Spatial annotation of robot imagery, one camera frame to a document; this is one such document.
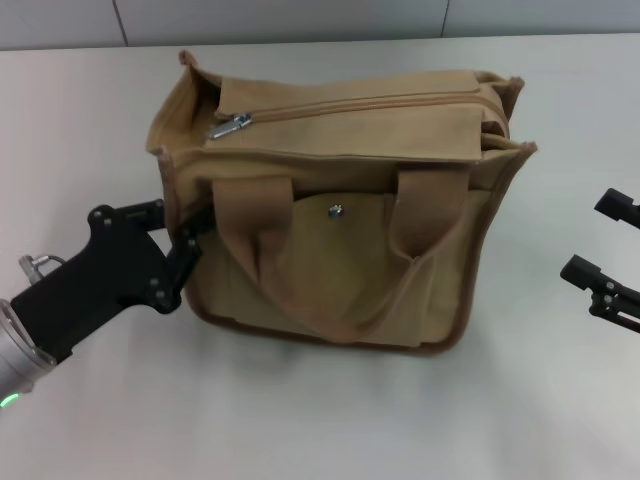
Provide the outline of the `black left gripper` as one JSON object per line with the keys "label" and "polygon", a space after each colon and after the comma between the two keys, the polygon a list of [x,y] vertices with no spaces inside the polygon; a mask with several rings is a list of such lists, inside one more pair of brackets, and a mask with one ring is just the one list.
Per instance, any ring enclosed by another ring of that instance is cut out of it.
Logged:
{"label": "black left gripper", "polygon": [[87,222],[86,246],[10,301],[35,345],[58,362],[128,308],[176,310],[202,256],[198,238],[213,230],[213,213],[197,212],[182,222],[166,257],[149,235],[166,228],[161,199],[101,205]]}

